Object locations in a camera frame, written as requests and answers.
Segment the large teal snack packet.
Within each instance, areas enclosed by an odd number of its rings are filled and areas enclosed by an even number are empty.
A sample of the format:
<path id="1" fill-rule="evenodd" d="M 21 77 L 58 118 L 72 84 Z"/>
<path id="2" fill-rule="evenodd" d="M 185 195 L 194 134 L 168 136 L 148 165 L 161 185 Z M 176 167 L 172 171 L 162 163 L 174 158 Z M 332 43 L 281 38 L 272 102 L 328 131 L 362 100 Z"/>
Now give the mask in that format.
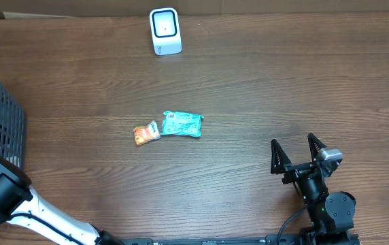
<path id="1" fill-rule="evenodd" d="M 163 115 L 162 135 L 201 137 L 203 115 L 169 110 L 163 112 Z"/>

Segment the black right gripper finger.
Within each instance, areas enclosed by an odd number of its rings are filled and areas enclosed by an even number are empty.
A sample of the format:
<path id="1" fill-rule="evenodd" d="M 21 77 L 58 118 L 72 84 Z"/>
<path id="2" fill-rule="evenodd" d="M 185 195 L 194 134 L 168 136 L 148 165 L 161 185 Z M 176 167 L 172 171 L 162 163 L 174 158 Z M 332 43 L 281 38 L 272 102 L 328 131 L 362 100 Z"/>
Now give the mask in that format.
<path id="1" fill-rule="evenodd" d="M 292 165 L 292 162 L 276 139 L 271 140 L 271 154 L 272 174 L 283 174 Z"/>
<path id="2" fill-rule="evenodd" d="M 326 145 L 324 145 L 313 133 L 310 133 L 307 139 L 311 152 L 311 158 L 313 161 L 315 161 L 319 151 L 323 148 L 326 148 Z"/>

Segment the small orange snack packet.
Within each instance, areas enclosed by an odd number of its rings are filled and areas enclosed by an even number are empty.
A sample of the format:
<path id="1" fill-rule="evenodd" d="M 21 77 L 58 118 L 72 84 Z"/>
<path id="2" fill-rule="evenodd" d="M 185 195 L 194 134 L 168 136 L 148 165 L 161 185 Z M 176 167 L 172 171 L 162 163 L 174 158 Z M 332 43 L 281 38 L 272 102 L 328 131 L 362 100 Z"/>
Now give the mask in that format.
<path id="1" fill-rule="evenodd" d="M 147 126 L 135 127 L 133 133 L 137 146 L 141 146 L 161 138 L 161 134 L 155 120 L 153 120 Z"/>

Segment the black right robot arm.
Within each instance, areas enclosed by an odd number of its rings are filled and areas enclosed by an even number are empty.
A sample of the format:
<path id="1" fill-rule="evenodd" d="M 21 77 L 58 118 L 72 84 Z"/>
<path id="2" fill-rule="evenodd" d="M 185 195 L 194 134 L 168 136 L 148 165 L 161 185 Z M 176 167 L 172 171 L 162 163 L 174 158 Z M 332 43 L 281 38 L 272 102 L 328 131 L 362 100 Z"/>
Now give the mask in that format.
<path id="1" fill-rule="evenodd" d="M 295 165 L 280 143 L 271 140 L 271 173 L 283 175 L 283 184 L 293 184 L 304 206 L 292 214 L 280 227 L 274 244 L 359 244 L 357 235 L 350 234 L 354 227 L 356 199 L 348 192 L 330 193 L 325 180 L 333 174 L 343 160 L 338 148 L 329 148 L 314 134 L 307 136 L 311 161 Z M 283 235 L 287 225 L 303 212 L 307 212 L 311 225 L 287 238 Z"/>

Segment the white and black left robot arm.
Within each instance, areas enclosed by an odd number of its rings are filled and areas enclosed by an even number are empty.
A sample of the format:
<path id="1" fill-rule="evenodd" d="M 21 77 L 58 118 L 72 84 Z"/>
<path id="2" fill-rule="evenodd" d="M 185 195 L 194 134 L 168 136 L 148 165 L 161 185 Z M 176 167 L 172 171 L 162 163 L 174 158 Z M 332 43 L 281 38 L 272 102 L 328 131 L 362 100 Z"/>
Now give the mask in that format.
<path id="1" fill-rule="evenodd" d="M 0 225 L 18 225 L 57 244 L 104 245 L 122 242 L 76 220 L 42 198 L 20 168 L 0 157 Z"/>

